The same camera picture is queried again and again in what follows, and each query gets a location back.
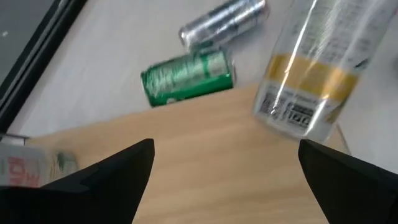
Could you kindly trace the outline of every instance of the barcode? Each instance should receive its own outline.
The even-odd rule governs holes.
[[[273,119],[278,119],[280,114],[283,112],[283,105],[286,102],[286,98],[279,98],[273,93],[266,93],[266,98],[262,102],[260,112],[271,116]]]
[[[296,127],[307,129],[311,123],[314,110],[295,103],[289,103],[286,107],[282,120]]]
[[[270,116],[274,120],[285,121],[297,128],[307,129],[314,115],[314,109],[298,103],[289,102],[285,106],[287,98],[279,97],[273,93],[266,93],[260,112]]]

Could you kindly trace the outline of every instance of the yellow label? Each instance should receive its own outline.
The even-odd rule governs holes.
[[[342,69],[293,55],[275,55],[266,78],[320,99],[344,101],[358,82],[358,76]]]

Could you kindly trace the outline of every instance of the wooden surface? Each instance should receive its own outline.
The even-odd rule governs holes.
[[[30,144],[71,150],[84,168],[154,138],[154,167],[134,223],[327,223],[300,168],[299,142],[252,117],[256,90],[224,91]],[[345,151],[338,134],[330,144]]]

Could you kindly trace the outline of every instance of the green can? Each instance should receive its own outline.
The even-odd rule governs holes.
[[[161,106],[232,88],[234,69],[226,52],[217,50],[153,65],[141,80],[150,104]]]

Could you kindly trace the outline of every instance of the white surface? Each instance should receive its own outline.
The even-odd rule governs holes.
[[[223,1],[88,1],[9,132],[39,136],[149,109],[140,73],[182,54],[180,26]],[[238,86],[262,77],[290,2],[270,0],[266,29],[234,41]],[[398,72],[392,63],[398,56],[397,36],[395,18],[340,119],[354,156],[395,172]]]
[[[340,118],[356,157],[398,173],[398,17]]]
[[[184,54],[179,28],[222,2],[88,1],[9,132],[40,136],[149,109],[140,73]],[[263,76],[290,2],[272,0],[266,28],[232,43],[238,86]]]

